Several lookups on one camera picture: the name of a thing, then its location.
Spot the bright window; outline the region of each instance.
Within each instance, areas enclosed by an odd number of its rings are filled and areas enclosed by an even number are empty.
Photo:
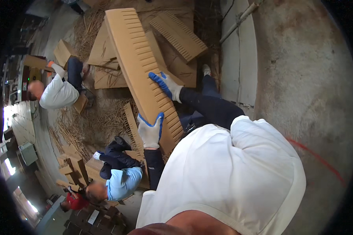
[[[16,168],[15,168],[15,167],[12,167],[12,165],[10,164],[10,161],[9,161],[8,158],[5,159],[4,162],[5,162],[5,164],[6,164],[7,167],[8,167],[8,171],[9,171],[10,175],[11,175],[11,176],[14,175],[14,173],[16,172]]]

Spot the black shoe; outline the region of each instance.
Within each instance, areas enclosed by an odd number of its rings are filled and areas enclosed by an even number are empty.
[[[120,136],[114,137],[116,143],[122,145],[125,150],[132,150],[131,146]]]

